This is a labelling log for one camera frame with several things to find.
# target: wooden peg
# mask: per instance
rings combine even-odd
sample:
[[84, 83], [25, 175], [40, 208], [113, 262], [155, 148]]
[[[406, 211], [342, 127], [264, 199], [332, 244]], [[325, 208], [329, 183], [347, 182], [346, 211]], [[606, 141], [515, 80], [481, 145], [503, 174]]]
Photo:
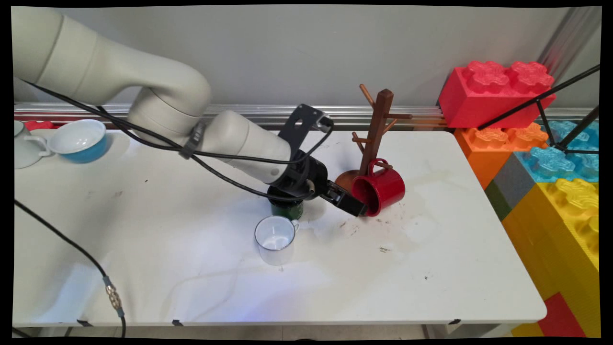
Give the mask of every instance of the wooden peg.
[[389, 131], [396, 124], [396, 122], [398, 122], [398, 119], [397, 118], [393, 119], [389, 123], [389, 125], [387, 125], [387, 127], [385, 127], [385, 129], [383, 130], [383, 134], [385, 134], [387, 131]]
[[[358, 137], [357, 137], [357, 133], [356, 133], [356, 132], [352, 132], [352, 133], [351, 133], [351, 135], [353, 135], [353, 138], [354, 138], [354, 139], [358, 139]], [[354, 142], [355, 142], [355, 143], [357, 144], [357, 146], [360, 148], [360, 152], [364, 153], [364, 145], [362, 145], [362, 143], [361, 143], [361, 142], [359, 142], [359, 141], [354, 141]]]
[[368, 103], [370, 103], [370, 106], [372, 108], [375, 108], [375, 101], [368, 93], [368, 90], [366, 90], [366, 86], [364, 86], [364, 84], [360, 84], [360, 90], [362, 90], [362, 93], [364, 94], [364, 97], [366, 97], [366, 100], [368, 101]]
[[372, 142], [369, 139], [364, 139], [364, 138], [356, 138], [353, 137], [353, 139], [351, 139], [353, 142], [363, 142], [364, 144], [368, 144], [369, 142]]
[[385, 118], [395, 118], [397, 120], [411, 120], [412, 114], [387, 114]]
[[[352, 132], [351, 135], [353, 136], [354, 139], [358, 139], [356, 132]], [[360, 149], [360, 152], [364, 153], [364, 146], [362, 145], [362, 143], [356, 141], [356, 144], [357, 144], [358, 148]], [[394, 168], [393, 166], [391, 166], [389, 164], [385, 164], [385, 163], [383, 163], [381, 161], [378, 161], [377, 163], [375, 163], [375, 165], [376, 166], [380, 166], [382, 168], [386, 168], [386, 169], [393, 169]]]

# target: clear glass mug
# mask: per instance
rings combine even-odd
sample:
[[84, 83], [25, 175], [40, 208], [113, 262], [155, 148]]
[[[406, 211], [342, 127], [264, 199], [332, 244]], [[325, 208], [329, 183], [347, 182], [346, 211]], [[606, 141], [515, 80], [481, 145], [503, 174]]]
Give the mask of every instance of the clear glass mug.
[[269, 265], [283, 265], [294, 256], [294, 238], [300, 224], [280, 215], [262, 219], [255, 230], [262, 260]]

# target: blue bowl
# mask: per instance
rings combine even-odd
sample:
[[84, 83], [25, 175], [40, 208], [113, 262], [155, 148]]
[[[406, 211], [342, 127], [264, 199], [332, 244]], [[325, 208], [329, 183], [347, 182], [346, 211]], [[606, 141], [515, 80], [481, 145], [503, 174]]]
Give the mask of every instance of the blue bowl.
[[88, 149], [75, 153], [60, 154], [60, 156], [75, 163], [88, 163], [102, 157], [106, 150], [107, 136], [105, 135], [98, 143]]
[[107, 151], [106, 127], [100, 121], [70, 122], [53, 134], [47, 142], [49, 149], [74, 163], [88, 163]]

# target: black cable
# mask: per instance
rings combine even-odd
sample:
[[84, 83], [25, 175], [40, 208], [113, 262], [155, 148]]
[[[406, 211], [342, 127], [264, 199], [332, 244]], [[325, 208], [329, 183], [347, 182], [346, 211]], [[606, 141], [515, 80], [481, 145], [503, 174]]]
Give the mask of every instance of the black cable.
[[100, 264], [96, 261], [96, 259], [94, 259], [94, 257], [92, 257], [85, 249], [81, 248], [81, 246], [79, 246], [78, 244], [74, 243], [68, 237], [64, 236], [64, 234], [59, 232], [58, 229], [56, 229], [55, 227], [53, 227], [53, 225], [49, 224], [46, 220], [44, 220], [39, 215], [34, 213], [34, 211], [32, 211], [29, 208], [27, 208], [24, 204], [22, 204], [19, 201], [15, 200], [15, 205], [17, 205], [17, 207], [22, 209], [25, 213], [31, 215], [36, 220], [41, 222], [43, 225], [45, 225], [47, 228], [49, 228], [49, 230], [53, 231], [56, 235], [58, 235], [61, 239], [63, 239], [64, 241], [68, 242], [68, 244], [70, 244], [71, 246], [75, 247], [79, 252], [83, 253], [83, 255], [85, 255], [94, 264], [94, 266], [96, 266], [96, 268], [98, 269], [98, 271], [100, 271], [102, 276], [106, 277], [107, 273], [104, 271], [102, 266], [100, 266]]
[[[81, 108], [85, 111], [88, 111], [94, 115], [98, 115], [100, 117], [104, 117], [107, 120], [110, 120], [114, 125], [117, 126], [117, 123], [121, 123], [122, 125], [124, 125], [127, 128], [132, 128], [133, 130], [137, 130], [140, 131], [144, 134], [147, 134], [149, 136], [152, 136], [156, 139], [159, 139], [161, 141], [164, 141], [165, 143], [167, 143], [168, 145], [170, 145], [170, 147], [168, 146], [164, 146], [164, 145], [159, 145], [159, 144], [154, 144], [152, 142], [149, 141], [144, 141], [142, 142], [145, 145], [151, 146], [151, 147], [155, 147], [156, 149], [161, 149], [161, 150], [167, 150], [167, 151], [180, 151], [182, 149], [182, 146], [177, 144], [176, 142], [171, 141], [170, 139], [155, 133], [154, 131], [150, 131], [146, 128], [143, 128], [141, 126], [135, 125], [129, 121], [123, 120], [122, 118], [118, 118], [118, 117], [114, 117], [113, 115], [110, 115], [108, 112], [106, 111], [101, 111], [100, 107], [98, 107], [97, 109], [94, 109], [92, 107], [89, 107], [81, 102], [75, 101], [72, 98], [66, 97], [64, 95], [61, 95], [57, 92], [51, 91], [51, 90], [47, 90], [44, 87], [40, 87], [36, 84], [27, 82], [28, 84], [32, 85], [33, 87], [38, 88], [41, 91], [44, 91], [46, 93], [48, 93], [49, 95], [52, 95], [56, 98], [61, 99], [64, 102], [70, 103], [73, 106], [77, 107], [77, 108]], [[238, 155], [225, 155], [223, 153], [211, 153], [211, 152], [203, 152], [203, 151], [195, 151], [194, 154], [198, 155], [198, 156], [205, 156], [205, 157], [213, 157], [213, 158], [224, 158], [224, 159], [235, 159], [235, 160], [249, 160], [249, 161], [260, 161], [263, 163], [273, 163], [273, 164], [296, 164], [296, 163], [300, 163], [301, 161], [307, 159], [311, 153], [313, 153], [321, 144], [323, 144], [323, 142], [330, 136], [330, 134], [332, 134], [332, 130], [333, 130], [333, 125], [331, 126], [330, 130], [328, 131], [328, 133], [326, 133], [326, 135], [324, 135], [324, 137], [313, 146], [313, 148], [311, 148], [311, 150], [309, 150], [305, 156], [300, 157], [297, 160], [293, 160], [293, 161], [286, 161], [286, 160], [272, 160], [269, 158], [261, 158], [261, 157], [250, 157], [250, 156], [238, 156]]]
[[[98, 108], [98, 109], [100, 109], [100, 111], [107, 112], [107, 111], [106, 111], [106, 110], [105, 110], [103, 107], [101, 107], [101, 106], [98, 106], [97, 108]], [[136, 136], [136, 135], [134, 135], [134, 134], [130, 133], [130, 132], [129, 132], [129, 131], [128, 131], [128, 130], [127, 130], [127, 129], [126, 129], [126, 128], [125, 128], [125, 127], [122, 125], [122, 124], [117, 124], [117, 123], [116, 123], [115, 125], [116, 125], [116, 126], [117, 126], [117, 128], [119, 128], [119, 129], [120, 129], [122, 132], [126, 133], [126, 135], [128, 135], [130, 138], [133, 138], [134, 140], [136, 140], [136, 141], [138, 141], [138, 142], [140, 142], [140, 143], [142, 143], [142, 144], [145, 144], [145, 145], [148, 145], [148, 146], [152, 146], [152, 147], [155, 147], [154, 145], [157, 145], [157, 144], [154, 144], [154, 143], [152, 143], [152, 142], [148, 142], [148, 141], [144, 140], [143, 138], [140, 138], [140, 137], [138, 137], [138, 136]], [[232, 184], [232, 185], [234, 185], [234, 186], [236, 186], [236, 187], [238, 187], [238, 188], [240, 188], [240, 189], [242, 189], [242, 190], [245, 190], [245, 191], [250, 192], [250, 193], [255, 194], [255, 195], [263, 196], [263, 197], [265, 197], [265, 198], [271, 198], [271, 199], [274, 199], [274, 200], [281, 200], [281, 201], [301, 201], [301, 200], [304, 200], [306, 197], [308, 197], [309, 195], [311, 195], [311, 194], [313, 193], [313, 192], [311, 192], [311, 193], [307, 194], [307, 195], [306, 195], [305, 197], [303, 197], [303, 198], [302, 198], [302, 197], [298, 197], [298, 198], [289, 198], [289, 197], [285, 197], [285, 196], [276, 196], [276, 195], [271, 195], [271, 194], [267, 194], [267, 193], [264, 193], [264, 192], [260, 192], [260, 191], [258, 191], [258, 190], [255, 190], [255, 189], [249, 188], [249, 187], [247, 187], [247, 186], [245, 186], [245, 185], [239, 184], [238, 182], [236, 182], [236, 181], [234, 181], [234, 180], [230, 179], [229, 177], [226, 177], [225, 175], [221, 174], [221, 173], [220, 173], [220, 172], [218, 172], [217, 170], [215, 170], [215, 169], [211, 168], [211, 166], [209, 166], [208, 164], [204, 163], [204, 162], [203, 162], [203, 161], [202, 161], [200, 158], [196, 157], [195, 155], [192, 155], [192, 156], [191, 156], [191, 158], [192, 158], [192, 159], [193, 159], [193, 160], [194, 160], [196, 163], [198, 163], [198, 164], [200, 164], [201, 166], [203, 166], [203, 167], [204, 167], [206, 170], [210, 171], [210, 172], [211, 172], [213, 175], [217, 176], [218, 178], [220, 178], [220, 179], [222, 179], [222, 180], [224, 180], [224, 181], [226, 181], [226, 182], [228, 182], [228, 183], [230, 183], [230, 184]]]
[[[22, 204], [19, 201], [17, 201], [17, 199], [15, 199], [15, 205], [17, 205], [17, 207], [22, 209], [25, 213], [29, 214], [34, 219], [38, 220], [40, 223], [42, 223], [42, 225], [45, 225], [54, 234], [58, 235], [61, 239], [63, 239], [68, 244], [70, 244], [72, 247], [76, 248], [79, 252], [81, 252], [83, 255], [85, 255], [94, 264], [94, 266], [96, 266], [98, 271], [100, 271], [100, 274], [102, 275], [102, 278], [103, 279], [109, 279], [109, 277], [107, 276], [107, 273], [104, 271], [102, 266], [85, 249], [81, 248], [81, 246], [79, 246], [78, 244], [74, 243], [73, 240], [71, 240], [68, 237], [66, 237], [58, 229], [56, 229], [53, 225], [49, 224], [48, 221], [44, 220], [41, 216], [37, 215], [34, 211], [30, 210], [27, 206], [25, 206], [24, 204]], [[121, 313], [122, 313], [121, 314], [122, 315], [121, 316], [121, 337], [125, 338], [125, 336], [126, 336], [126, 318], [125, 318], [125, 316], [123, 316], [123, 310], [121, 310]], [[18, 331], [19, 330], [17, 330], [15, 327], [13, 327], [13, 332], [17, 333]]]
[[126, 318], [123, 316], [121, 317], [121, 337], [126, 337]]
[[24, 331], [18, 330], [15, 327], [13, 327], [13, 333], [18, 336], [21, 336], [22, 338], [32, 338], [29, 334], [25, 333]]
[[[103, 107], [98, 107], [98, 109], [94, 109], [92, 107], [86, 106], [85, 104], [83, 104], [81, 102], [75, 101], [72, 98], [66, 97], [66, 96], [61, 95], [59, 93], [56, 93], [54, 91], [47, 90], [46, 88], [40, 87], [40, 86], [35, 85], [33, 83], [30, 83], [30, 82], [27, 82], [27, 83], [32, 85], [33, 87], [38, 88], [41, 91], [44, 91], [44, 92], [48, 93], [49, 95], [52, 95], [54, 97], [57, 97], [57, 98], [65, 101], [65, 102], [69, 103], [69, 104], [72, 104], [75, 107], [79, 107], [79, 108], [81, 108], [81, 109], [83, 109], [85, 111], [88, 111], [88, 112], [92, 113], [92, 114], [95, 114], [95, 115], [98, 115], [100, 117], [104, 117], [104, 118], [109, 119], [122, 132], [124, 132], [128, 136], [130, 136], [130, 138], [133, 138], [136, 141], [138, 141], [138, 142], [140, 142], [140, 143], [142, 143], [144, 145], [155, 147], [157, 149], [162, 149], [162, 150], [179, 151], [179, 150], [182, 149], [181, 145], [177, 144], [176, 142], [173, 142], [172, 140], [170, 140], [170, 139], [168, 139], [168, 138], [166, 138], [166, 137], [164, 137], [164, 136], [162, 136], [162, 135], [160, 135], [158, 133], [150, 131], [150, 130], [148, 130], [146, 128], [142, 128], [141, 126], [135, 125], [135, 124], [133, 124], [131, 122], [128, 122], [128, 121], [125, 121], [125, 120], [123, 120], [121, 118], [117, 118], [117, 117], [114, 117], [114, 116], [110, 115], [106, 110], [104, 110]], [[129, 132], [126, 129], [126, 127], [127, 128], [132, 128], [132, 129], [137, 130], [137, 131], [141, 131], [141, 132], [143, 132], [143, 133], [145, 133], [147, 135], [150, 135], [150, 136], [152, 136], [152, 137], [154, 137], [156, 139], [159, 139], [159, 140], [167, 143], [168, 145], [170, 145], [170, 147], [166, 147], [166, 146], [163, 146], [163, 145], [155, 144], [155, 143], [146, 141], [146, 140], [144, 140], [142, 138], [138, 138], [137, 139], [137, 136], [134, 136], [131, 133], [128, 134]], [[309, 155], [311, 153], [313, 153], [330, 136], [330, 134], [332, 134], [333, 127], [334, 127], [334, 125], [331, 124], [330, 125], [330, 130], [328, 131], [328, 133], [326, 133], [326, 135], [324, 135], [324, 137], [311, 150], [309, 150], [309, 152], [305, 156], [301, 157], [300, 159], [298, 159], [296, 161], [278, 161], [278, 160], [271, 160], [271, 159], [268, 159], [268, 158], [246, 157], [246, 156], [236, 156], [236, 155], [222, 155], [222, 154], [218, 154], [218, 153], [208, 153], [208, 152], [194, 152], [194, 154], [191, 156], [191, 158], [194, 161], [196, 161], [196, 163], [200, 164], [206, 170], [211, 172], [213, 175], [215, 175], [215, 176], [219, 177], [220, 179], [222, 179], [222, 180], [224, 180], [224, 181], [234, 185], [235, 187], [238, 187], [238, 188], [240, 188], [242, 190], [245, 190], [247, 192], [250, 192], [252, 194], [263, 196], [265, 198], [269, 198], [269, 199], [273, 199], [273, 200], [280, 200], [280, 201], [302, 201], [302, 200], [308, 198], [310, 195], [312, 195], [314, 193], [314, 191], [311, 191], [311, 192], [309, 192], [306, 195], [298, 196], [298, 197], [294, 197], [294, 198], [289, 198], [289, 197], [285, 197], [285, 196], [276, 196], [276, 195], [271, 195], [271, 194], [267, 194], [267, 193], [262, 193], [260, 191], [257, 191], [255, 189], [253, 189], [253, 188], [249, 188], [249, 187], [247, 187], [247, 186], [245, 186], [243, 184], [240, 184], [240, 183], [238, 183], [238, 182], [236, 182], [236, 181], [226, 177], [225, 175], [222, 175], [220, 172], [217, 172], [217, 170], [211, 168], [209, 165], [207, 165], [202, 160], [200, 160], [198, 157], [196, 157], [196, 154], [207, 156], [207, 157], [215, 157], [215, 158], [252, 160], [252, 161], [262, 161], [262, 162], [265, 162], [265, 163], [276, 163], [276, 164], [294, 164], [294, 163], [299, 163], [300, 161], [302, 161], [302, 160], [306, 159], [307, 157], [309, 157]]]

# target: gray wall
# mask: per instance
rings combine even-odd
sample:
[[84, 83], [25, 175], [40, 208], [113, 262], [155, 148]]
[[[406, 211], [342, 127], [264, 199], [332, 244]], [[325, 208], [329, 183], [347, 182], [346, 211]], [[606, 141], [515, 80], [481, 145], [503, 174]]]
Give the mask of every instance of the gray wall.
[[[191, 65], [211, 83], [214, 103], [367, 105], [358, 89], [364, 83], [373, 94], [392, 90], [395, 105], [432, 106], [453, 67], [472, 60], [509, 65], [538, 59], [568, 9], [249, 5], [58, 10], [110, 39]], [[19, 80], [14, 84], [16, 100], [56, 101]], [[127, 89], [112, 102], [130, 103], [137, 92]]]
[[[579, 53], [575, 61], [568, 68], [567, 72], [560, 78], [560, 82], [564, 82], [581, 72], [596, 66], [600, 63], [600, 40], [601, 40], [602, 25], [594, 32], [589, 41], [585, 44], [583, 50]], [[596, 72], [585, 79], [582, 79], [568, 88], [557, 92], [556, 99], [551, 104], [551, 107], [595, 107], [599, 99], [600, 90], [600, 72]]]

